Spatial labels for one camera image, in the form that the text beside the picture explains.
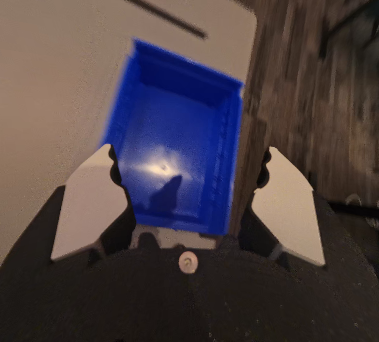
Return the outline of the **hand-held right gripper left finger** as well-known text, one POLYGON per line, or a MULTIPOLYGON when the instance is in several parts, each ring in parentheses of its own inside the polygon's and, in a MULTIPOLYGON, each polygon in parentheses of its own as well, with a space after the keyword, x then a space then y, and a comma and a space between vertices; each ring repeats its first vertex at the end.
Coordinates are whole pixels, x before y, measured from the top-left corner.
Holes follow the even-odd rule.
POLYGON ((127 249, 135 226, 114 147, 105 144, 66 181, 51 260, 88 250, 109 255, 127 249))

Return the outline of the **blue plastic bin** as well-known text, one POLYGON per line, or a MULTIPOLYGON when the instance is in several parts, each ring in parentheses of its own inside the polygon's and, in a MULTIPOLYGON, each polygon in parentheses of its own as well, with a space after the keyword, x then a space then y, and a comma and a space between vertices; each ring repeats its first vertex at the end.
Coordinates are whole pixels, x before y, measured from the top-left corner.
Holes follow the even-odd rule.
POLYGON ((146 41, 132 46, 103 143, 136 221, 225 235, 244 83, 146 41))

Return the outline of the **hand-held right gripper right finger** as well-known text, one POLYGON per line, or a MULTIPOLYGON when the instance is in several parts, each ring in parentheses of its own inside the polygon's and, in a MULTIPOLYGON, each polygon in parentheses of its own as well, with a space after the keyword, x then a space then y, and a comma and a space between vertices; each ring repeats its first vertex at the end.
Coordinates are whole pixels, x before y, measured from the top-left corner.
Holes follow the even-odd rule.
POLYGON ((290 254, 324 267, 313 193, 305 176, 276 147, 269 146, 241 218, 240 249, 272 261, 290 254))

